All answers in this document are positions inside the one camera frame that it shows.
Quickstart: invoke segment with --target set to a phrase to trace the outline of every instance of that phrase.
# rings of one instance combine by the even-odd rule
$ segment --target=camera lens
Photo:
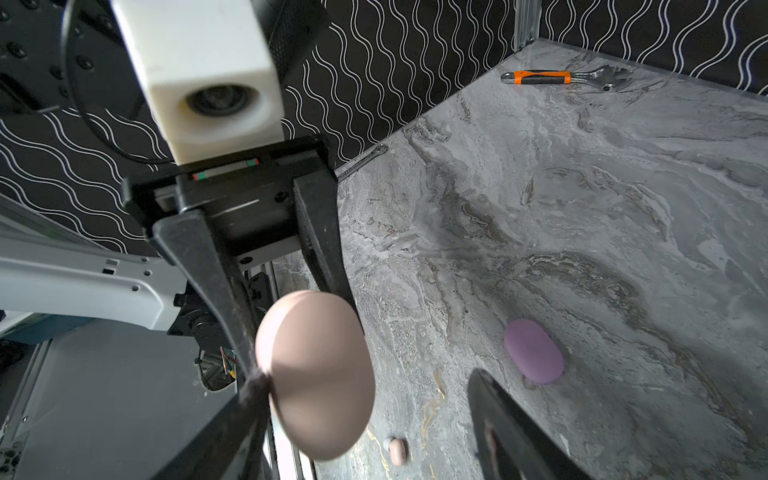
[[[187,104],[206,117],[226,117],[243,110],[255,94],[239,85],[216,85],[196,91],[187,97]]]

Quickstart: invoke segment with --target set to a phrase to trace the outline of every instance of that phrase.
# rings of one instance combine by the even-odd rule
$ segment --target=wrench
[[[502,83],[513,84],[569,84],[585,83],[602,91],[618,90],[632,79],[626,68],[603,65],[592,71],[510,71],[502,75]]]
[[[384,155],[388,150],[389,150],[389,147],[387,147],[384,144],[376,145],[370,152],[368,152],[368,154],[365,157],[361,158],[353,166],[351,166],[347,170],[344,170],[344,172],[339,175],[339,183],[346,180],[347,177],[349,177],[349,175],[357,172],[363,165],[367,164],[374,158],[378,157],[379,155]]]

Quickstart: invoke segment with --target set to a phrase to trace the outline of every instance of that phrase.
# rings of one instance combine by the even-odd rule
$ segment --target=black wavy patterned wall
[[[352,160],[509,55],[513,4],[329,2],[333,23],[288,78],[287,135],[324,132],[337,165]],[[136,121],[93,113],[125,150],[168,156],[146,108]],[[0,121],[0,193],[112,250],[154,255],[118,193],[123,177],[151,168],[104,151],[72,110]]]
[[[291,135],[324,131],[339,161],[511,53],[514,0],[328,2],[333,20],[283,96]]]
[[[765,0],[542,4],[542,37],[768,95]]]

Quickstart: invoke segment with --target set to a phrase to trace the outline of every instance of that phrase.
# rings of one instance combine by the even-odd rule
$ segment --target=gray marble table
[[[377,397],[320,480],[481,478],[475,367],[595,478],[768,478],[768,103],[636,65],[618,93],[499,83],[605,63],[538,41],[341,186]],[[298,254],[276,268],[311,284]],[[562,348],[555,384],[507,356],[520,317]]]

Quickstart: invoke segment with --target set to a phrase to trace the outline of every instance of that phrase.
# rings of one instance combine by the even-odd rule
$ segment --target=purple soap bar
[[[533,383],[552,383],[563,374],[563,354],[533,320],[512,320],[504,332],[504,347],[522,374]]]

